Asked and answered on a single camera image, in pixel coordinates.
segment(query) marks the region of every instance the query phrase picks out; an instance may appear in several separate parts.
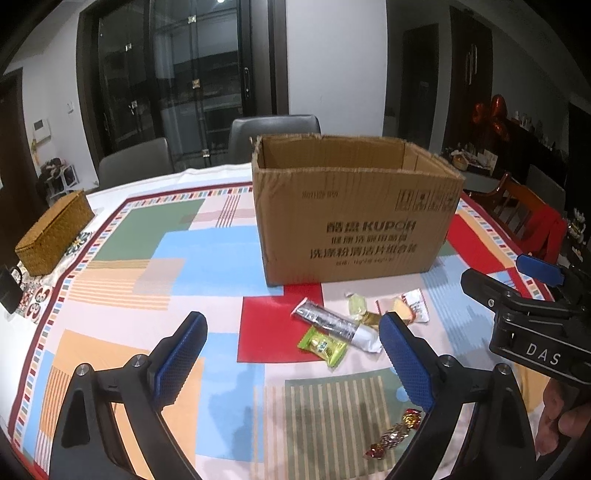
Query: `woven basket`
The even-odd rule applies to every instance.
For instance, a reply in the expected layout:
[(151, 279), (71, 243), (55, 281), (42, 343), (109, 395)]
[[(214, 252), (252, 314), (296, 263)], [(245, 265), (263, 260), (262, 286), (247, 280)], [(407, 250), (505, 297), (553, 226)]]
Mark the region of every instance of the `woven basket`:
[(14, 249), (29, 275), (36, 277), (51, 273), (76, 235), (93, 217), (82, 190), (55, 202)]

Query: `human hand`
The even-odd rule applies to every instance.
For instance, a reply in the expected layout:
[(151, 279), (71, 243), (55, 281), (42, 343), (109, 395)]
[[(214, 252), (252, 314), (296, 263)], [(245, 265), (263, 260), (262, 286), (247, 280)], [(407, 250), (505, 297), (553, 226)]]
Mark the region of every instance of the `human hand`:
[(579, 438), (591, 419), (591, 403), (569, 410), (562, 416), (564, 399), (560, 383), (550, 379), (544, 390), (544, 411), (540, 417), (535, 449), (541, 455), (554, 451), (558, 446), (558, 433)]

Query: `blue gripper pad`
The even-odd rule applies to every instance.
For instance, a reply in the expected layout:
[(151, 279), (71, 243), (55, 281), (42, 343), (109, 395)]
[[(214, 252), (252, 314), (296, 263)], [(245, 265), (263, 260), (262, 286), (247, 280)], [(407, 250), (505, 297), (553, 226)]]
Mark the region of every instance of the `blue gripper pad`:
[[(431, 348), (425, 340), (416, 338), (396, 313), (387, 313), (379, 321), (379, 339), (390, 357), (408, 398), (428, 413), (434, 404), (432, 375), (419, 359), (411, 343), (420, 340), (429, 350)], [(439, 360), (435, 352), (433, 350), (431, 352), (434, 359)]]
[(529, 275), (549, 287), (558, 287), (564, 283), (564, 275), (558, 265), (553, 265), (539, 258), (521, 254), (515, 260), (517, 270)]
[(191, 312), (177, 331), (158, 343), (154, 356), (152, 404), (162, 410), (172, 405), (189, 376), (207, 339), (207, 321), (198, 312)]

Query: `gold candy wrapper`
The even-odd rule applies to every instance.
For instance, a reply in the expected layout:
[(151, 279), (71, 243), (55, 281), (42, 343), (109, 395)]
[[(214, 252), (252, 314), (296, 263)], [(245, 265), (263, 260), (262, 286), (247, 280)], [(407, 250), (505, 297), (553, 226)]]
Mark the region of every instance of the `gold candy wrapper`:
[(375, 330), (378, 330), (380, 318), (382, 318), (382, 316), (379, 313), (365, 312), (361, 316), (360, 323), (362, 325), (367, 325), (368, 327), (371, 327), (371, 328), (373, 328)]

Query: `balloon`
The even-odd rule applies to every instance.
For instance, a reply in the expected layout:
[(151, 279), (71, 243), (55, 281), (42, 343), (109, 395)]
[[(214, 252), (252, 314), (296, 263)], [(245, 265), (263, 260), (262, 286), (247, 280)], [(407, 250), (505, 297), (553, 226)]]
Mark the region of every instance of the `balloon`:
[(477, 103), (472, 112), (472, 123), (475, 125), (481, 124), (488, 118), (488, 108), (484, 103)]
[(495, 95), (491, 100), (491, 116), (507, 118), (507, 104), (502, 95)]
[(493, 119), (491, 122), (492, 129), (495, 131), (497, 135), (501, 138), (503, 142), (509, 141), (509, 132), (507, 131), (507, 127), (505, 124), (499, 119)]

